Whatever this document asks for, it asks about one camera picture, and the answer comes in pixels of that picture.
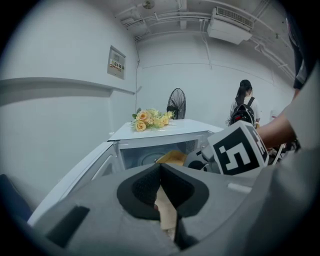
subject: black hair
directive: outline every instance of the black hair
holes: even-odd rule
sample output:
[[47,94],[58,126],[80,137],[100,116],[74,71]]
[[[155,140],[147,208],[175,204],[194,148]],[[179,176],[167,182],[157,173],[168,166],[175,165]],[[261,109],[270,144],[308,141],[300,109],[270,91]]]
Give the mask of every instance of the black hair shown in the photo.
[[252,86],[249,80],[242,80],[240,82],[240,87],[236,93],[235,102],[238,104],[243,104],[245,101],[246,92],[252,91]]

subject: backpack strap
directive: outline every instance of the backpack strap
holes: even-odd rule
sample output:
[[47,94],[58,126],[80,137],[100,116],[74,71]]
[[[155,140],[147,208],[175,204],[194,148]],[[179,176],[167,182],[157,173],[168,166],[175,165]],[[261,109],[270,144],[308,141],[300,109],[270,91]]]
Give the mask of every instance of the backpack strap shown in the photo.
[[251,99],[249,100],[247,106],[251,107],[252,102],[255,100],[255,97],[251,97]]

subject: black backpack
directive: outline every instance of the black backpack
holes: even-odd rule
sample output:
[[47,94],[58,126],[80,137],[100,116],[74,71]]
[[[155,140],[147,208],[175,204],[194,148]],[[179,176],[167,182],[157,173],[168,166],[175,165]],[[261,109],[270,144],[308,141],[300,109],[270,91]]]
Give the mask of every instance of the black backpack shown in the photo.
[[239,120],[242,120],[242,121],[251,123],[253,127],[256,127],[255,114],[251,108],[251,104],[254,101],[254,99],[255,99],[254,97],[251,97],[247,105],[237,103],[237,106],[235,107],[230,117],[229,126]]

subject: air conditioner unit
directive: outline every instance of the air conditioner unit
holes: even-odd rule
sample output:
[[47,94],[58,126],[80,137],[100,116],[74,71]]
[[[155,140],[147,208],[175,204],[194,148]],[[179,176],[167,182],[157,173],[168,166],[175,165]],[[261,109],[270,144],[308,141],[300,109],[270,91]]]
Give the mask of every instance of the air conditioner unit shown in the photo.
[[233,44],[240,44],[252,37],[253,22],[231,10],[215,7],[207,28],[211,38],[218,38]]

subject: yellow flower bouquet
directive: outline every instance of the yellow flower bouquet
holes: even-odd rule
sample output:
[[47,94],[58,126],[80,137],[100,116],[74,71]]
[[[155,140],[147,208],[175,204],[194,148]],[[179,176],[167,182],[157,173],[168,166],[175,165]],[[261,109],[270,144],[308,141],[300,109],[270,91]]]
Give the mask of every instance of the yellow flower bouquet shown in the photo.
[[132,117],[134,118],[134,121],[131,122],[133,129],[143,132],[145,129],[161,129],[167,126],[174,114],[171,111],[161,113],[154,108],[147,110],[139,108]]

